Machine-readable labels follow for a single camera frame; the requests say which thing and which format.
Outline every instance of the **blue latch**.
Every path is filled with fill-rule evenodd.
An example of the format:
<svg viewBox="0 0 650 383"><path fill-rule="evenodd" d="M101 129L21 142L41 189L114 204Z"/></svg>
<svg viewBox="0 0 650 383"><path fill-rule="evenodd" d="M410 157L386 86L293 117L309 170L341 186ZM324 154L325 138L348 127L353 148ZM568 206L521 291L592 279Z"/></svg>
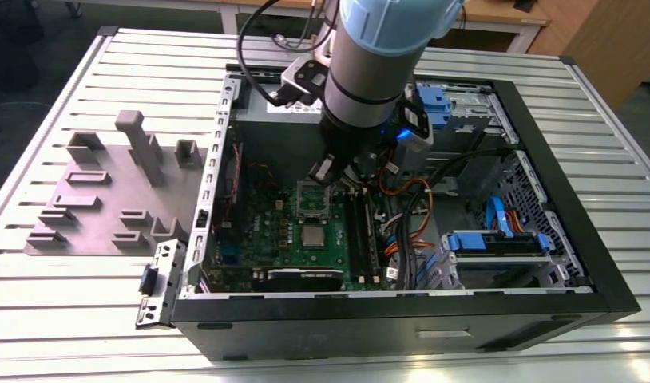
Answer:
<svg viewBox="0 0 650 383"><path fill-rule="evenodd" d="M458 242L456 235L449 235L449 247L453 251L461 249L461 243Z"/></svg>
<svg viewBox="0 0 650 383"><path fill-rule="evenodd" d="M538 242L541 244L542 252L548 253L550 251L550 239L548 239L548 235L538 233Z"/></svg>

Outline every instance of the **wooden desk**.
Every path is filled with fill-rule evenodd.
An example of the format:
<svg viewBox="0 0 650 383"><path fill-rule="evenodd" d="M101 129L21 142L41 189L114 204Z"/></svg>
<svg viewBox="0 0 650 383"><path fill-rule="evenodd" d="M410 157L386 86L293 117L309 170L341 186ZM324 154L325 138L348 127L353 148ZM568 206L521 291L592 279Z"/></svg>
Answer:
<svg viewBox="0 0 650 383"><path fill-rule="evenodd" d="M75 2L91 2L117 6L145 6L179 10L206 10L221 13L225 34L238 34L238 14L252 14L266 0L54 0L63 1L73 17L81 17L81 8ZM516 37L508 53L526 53L538 32L550 22L540 6L530 13L513 8L514 0L469 0L468 22L465 29L506 32ZM269 8L265 14L308 18L312 0L282 0ZM462 15L457 17L453 29L461 28Z"/></svg>
<svg viewBox="0 0 650 383"><path fill-rule="evenodd" d="M238 34L238 14L253 13L266 0L221 0L219 12L226 34ZM469 0L468 23L469 30L488 30L516 34L508 53L526 53L537 38L538 31L550 22L550 18L540 6L534 6L530 13L513 8L512 0ZM312 0L282 0L266 14L282 16L309 17ZM462 13L453 28L461 27Z"/></svg>

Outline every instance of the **metal bracket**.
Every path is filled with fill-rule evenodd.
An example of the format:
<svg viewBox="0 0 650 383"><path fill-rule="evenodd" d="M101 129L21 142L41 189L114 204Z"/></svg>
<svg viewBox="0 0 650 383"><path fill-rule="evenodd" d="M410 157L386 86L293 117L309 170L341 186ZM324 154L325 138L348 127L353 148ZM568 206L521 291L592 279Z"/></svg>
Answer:
<svg viewBox="0 0 650 383"><path fill-rule="evenodd" d="M171 319L185 258L186 245L178 239L157 245L153 263L141 278L139 291L145 297L135 320L138 330L174 328Z"/></svg>

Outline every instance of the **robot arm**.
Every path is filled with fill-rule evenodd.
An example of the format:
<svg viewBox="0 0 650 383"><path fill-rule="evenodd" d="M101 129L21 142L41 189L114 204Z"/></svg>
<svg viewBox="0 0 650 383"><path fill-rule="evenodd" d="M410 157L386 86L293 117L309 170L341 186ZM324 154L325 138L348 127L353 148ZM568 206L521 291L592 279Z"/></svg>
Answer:
<svg viewBox="0 0 650 383"><path fill-rule="evenodd" d="M310 177L324 185L380 139L432 38L441 38L465 0L330 0L316 60L284 73L281 102L324 101L325 155Z"/></svg>

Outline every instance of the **green motherboard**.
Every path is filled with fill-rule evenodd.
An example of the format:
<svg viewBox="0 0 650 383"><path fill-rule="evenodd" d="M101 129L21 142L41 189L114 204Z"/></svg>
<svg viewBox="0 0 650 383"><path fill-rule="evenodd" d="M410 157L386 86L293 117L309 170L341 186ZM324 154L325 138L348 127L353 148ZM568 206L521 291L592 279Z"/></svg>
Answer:
<svg viewBox="0 0 650 383"><path fill-rule="evenodd" d="M344 273L344 290L380 290L380 278L352 273L348 200L344 191L312 184L252 189L242 236L217 243L206 264L211 290L250 292L257 268L333 269Z"/></svg>

